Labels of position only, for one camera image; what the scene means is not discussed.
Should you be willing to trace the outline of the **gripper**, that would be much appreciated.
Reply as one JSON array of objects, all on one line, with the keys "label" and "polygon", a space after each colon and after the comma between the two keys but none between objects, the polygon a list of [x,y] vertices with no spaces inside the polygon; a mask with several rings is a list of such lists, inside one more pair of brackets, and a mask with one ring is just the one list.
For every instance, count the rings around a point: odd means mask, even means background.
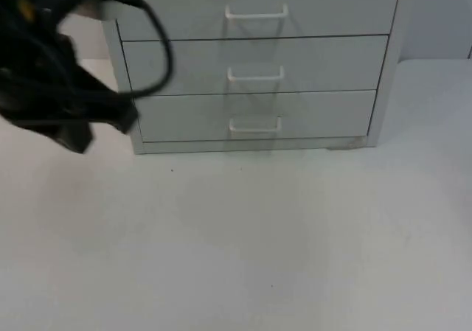
[{"label": "gripper", "polygon": [[17,127],[53,133],[57,144],[78,154],[94,139],[91,123],[128,134],[139,119],[133,100],[85,70],[64,35],[1,37],[1,115]]}]

